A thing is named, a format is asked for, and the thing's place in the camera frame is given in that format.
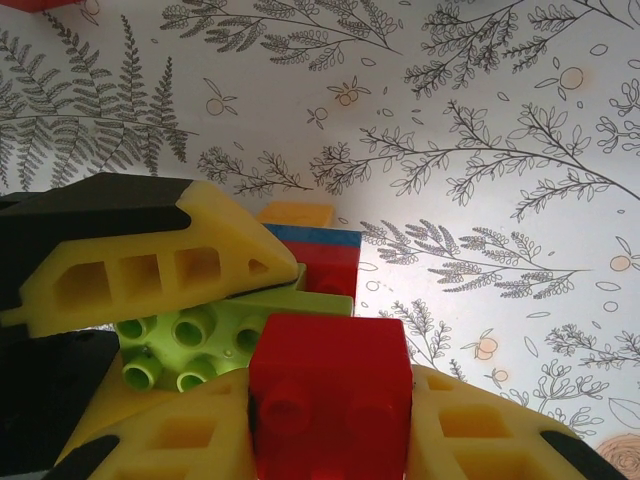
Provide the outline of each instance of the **leafy branch drawing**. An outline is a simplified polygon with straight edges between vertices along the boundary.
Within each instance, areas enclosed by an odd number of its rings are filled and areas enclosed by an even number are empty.
[[[503,290],[503,298],[527,298],[536,300],[562,295],[573,290],[571,277],[583,270],[552,269],[538,263],[536,257],[542,251],[533,240],[519,232],[510,238],[488,228],[477,227],[476,235],[460,237],[460,245],[443,226],[427,220],[419,225],[406,225],[402,232],[397,226],[382,220],[384,227],[361,222],[365,227],[362,238],[378,246],[380,258],[395,265],[411,265],[419,261],[420,255],[442,259],[440,268],[428,271],[439,275],[440,284],[453,284],[445,292],[466,292],[487,286]],[[469,255],[462,256],[462,250]],[[475,260],[472,252],[484,260]],[[507,280],[505,276],[518,276]]]
[[[579,157],[589,146],[591,137],[584,136],[582,127],[575,125],[566,138],[563,131],[568,118],[566,111],[556,112],[555,107],[547,111],[531,103],[523,105],[518,118],[521,128],[504,137],[491,135],[485,122],[487,113],[486,109],[475,110],[450,101],[444,114],[452,117],[449,131],[457,133],[460,140],[449,147],[440,147],[428,140],[428,148],[417,148],[415,132],[402,133],[399,127],[393,132],[385,129],[381,133],[376,127],[362,128],[364,136],[360,141],[369,146],[371,156],[352,158],[349,146],[338,143],[323,148],[321,156],[311,162],[311,171],[318,185],[324,185],[328,192],[339,195],[356,180],[368,181],[373,165],[382,163],[383,173],[387,173],[394,165],[400,164],[405,178],[391,183],[399,196],[420,193],[433,170],[447,170],[453,154],[466,154],[470,158],[465,176],[447,180],[451,185],[448,195],[459,205],[466,206],[483,179],[493,181],[550,166],[562,168],[562,179],[543,178],[535,189],[521,191],[523,200],[512,215],[518,221],[525,217],[527,211],[540,213],[553,198],[564,199],[571,194],[578,200],[585,197],[591,201],[596,193],[610,187],[621,189],[640,200],[640,195],[582,163]],[[535,140],[541,148],[536,151],[515,143],[525,138]]]
[[[634,78],[630,82],[624,82],[620,90],[624,99],[619,101],[611,98],[609,104],[618,111],[620,118],[632,115],[640,121],[640,81]],[[603,115],[596,128],[599,132],[609,135],[609,138],[598,141],[598,146],[603,147],[604,153],[610,154],[620,145],[625,152],[635,151],[640,157],[640,123],[627,119],[618,127],[609,117]]]
[[[600,417],[591,416],[591,407],[581,407],[570,417],[565,411],[556,407],[550,409],[550,403],[560,402],[564,400],[573,400],[577,398],[591,398],[593,400],[602,400],[601,393],[609,388],[606,382],[593,381],[593,376],[579,376],[572,379],[569,377],[571,367],[558,365],[558,360],[553,359],[549,364],[542,365],[543,375],[538,379],[538,386],[535,387],[530,395],[528,391],[518,391],[514,388],[509,393],[502,392],[500,396],[511,400],[523,407],[536,409],[529,405],[530,400],[537,398],[540,400],[537,411],[558,420],[571,428],[581,438],[595,435],[597,432],[592,430],[591,426],[599,425],[604,420]]]
[[[309,70],[322,71],[344,63],[343,47],[366,43],[395,53],[388,35],[399,26],[373,0],[258,0],[251,14],[226,10],[227,0],[182,0],[182,5],[164,9],[162,30],[185,30],[180,38],[204,32],[204,41],[220,45],[218,52],[242,52],[258,39],[275,53],[277,65],[307,63]],[[323,16],[335,17],[332,26],[320,23]],[[269,25],[285,24],[287,34],[267,33]]]
[[[396,300],[391,306],[391,313],[386,310],[380,310],[378,315],[383,318],[402,320],[409,330],[407,344],[411,360],[419,363],[419,357],[422,357],[431,368],[439,370],[436,366],[436,360],[444,357],[445,350],[451,348],[448,343],[451,337],[447,335],[451,331],[451,327],[443,321],[436,324],[422,299],[419,298],[412,301],[411,308],[405,307],[400,301]],[[455,369],[457,373],[455,374],[459,375],[458,378],[463,377],[460,366],[457,363],[455,366],[457,367]]]
[[[23,45],[19,37],[0,30],[0,54],[10,65],[8,72],[0,72],[0,178],[5,187],[14,154],[24,190],[30,188],[48,152],[55,156],[52,188],[69,183],[83,165],[96,173],[126,170],[141,162],[155,175],[165,143],[185,162],[187,139],[193,133],[178,128],[172,106],[171,58],[149,96],[126,17],[122,16],[125,58],[116,84],[110,80],[111,71],[98,66],[99,50],[91,51],[88,42],[82,43],[52,15],[45,16],[66,47],[74,78],[56,80],[62,72],[42,68],[45,54],[30,55],[30,44]]]
[[[634,367],[640,366],[640,335],[623,330],[614,338],[618,341],[615,349],[609,343],[597,348],[596,337],[586,335],[582,330],[578,330],[575,324],[567,324],[554,328],[547,335],[546,342],[553,347],[554,352],[562,353],[565,357],[573,356],[577,350],[586,350],[589,356],[580,359],[580,365],[586,367],[620,370],[627,363]]]
[[[220,147],[212,147],[200,155],[198,168],[209,180],[221,185],[226,185],[229,177],[237,178],[238,183],[234,185],[234,189],[240,195],[271,195],[275,187],[282,188],[284,192],[292,188],[313,190],[300,184],[299,173],[289,172],[282,156],[263,152],[258,161],[265,165],[264,171],[261,172],[254,166],[248,172],[242,160],[232,159]]]
[[[498,10],[469,20],[460,18],[460,7],[452,3],[438,4],[435,13],[429,14],[422,25],[429,40],[422,42],[422,50],[443,60],[431,60],[428,65],[408,67],[404,81],[412,84],[411,90],[418,98],[431,97],[439,88],[452,80],[452,89],[468,87],[477,71],[489,74],[497,70],[501,58],[517,59],[513,73],[522,72],[538,62],[547,53],[549,43],[589,13],[608,17],[630,29],[633,26],[615,17],[602,0],[573,0],[584,7],[582,13],[573,13],[566,5],[551,4],[544,9],[536,6],[527,14],[530,27],[539,34],[517,45],[510,42],[519,30],[516,11],[525,0],[517,0]]]

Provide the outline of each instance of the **yellow block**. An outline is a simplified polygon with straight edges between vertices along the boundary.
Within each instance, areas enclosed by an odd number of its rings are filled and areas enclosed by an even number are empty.
[[[20,289],[23,305],[0,325],[31,337],[144,318],[289,283],[293,254],[240,205],[195,181],[176,203],[178,231],[63,242]]]
[[[178,392],[168,390],[137,392],[122,380],[122,367],[122,356],[118,352],[58,461],[66,457],[71,450],[85,443],[96,432],[180,395]]]
[[[120,443],[89,480],[256,480],[248,370],[235,370],[96,433]]]
[[[539,435],[561,423],[414,366],[407,480],[584,480]]]
[[[298,227],[330,227],[334,208],[312,203],[272,202],[256,219],[260,223]]]

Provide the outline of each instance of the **plastic toy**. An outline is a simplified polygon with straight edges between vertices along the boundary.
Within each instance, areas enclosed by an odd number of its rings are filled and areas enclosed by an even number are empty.
[[[256,216],[256,220],[276,225],[329,227],[333,221],[333,214],[334,208],[331,205],[272,202]]]
[[[412,374],[400,320],[273,315],[249,389],[261,480],[402,480]]]
[[[0,231],[0,476],[624,479],[561,423],[411,366],[399,320],[353,318],[357,232],[115,174],[0,198]],[[102,323],[119,338],[65,333]]]
[[[72,5],[76,0],[0,0],[0,5],[16,8],[23,12],[35,13],[51,8]]]

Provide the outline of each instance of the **lime green block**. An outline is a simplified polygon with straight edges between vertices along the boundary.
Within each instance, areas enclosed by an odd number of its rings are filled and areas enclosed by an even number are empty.
[[[292,285],[116,324],[125,382],[139,391],[186,391],[247,367],[273,313],[352,315],[351,297],[305,292],[305,285],[300,265]]]

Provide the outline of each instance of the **red duplo brick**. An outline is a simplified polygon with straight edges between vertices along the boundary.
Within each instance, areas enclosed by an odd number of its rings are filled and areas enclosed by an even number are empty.
[[[41,12],[50,8],[76,3],[74,0],[0,0],[0,5],[17,8],[23,12]]]
[[[413,379],[400,320],[272,315],[249,387],[261,480],[402,480]]]
[[[360,249],[339,245],[283,241],[298,263],[307,266],[308,292],[356,299]]]

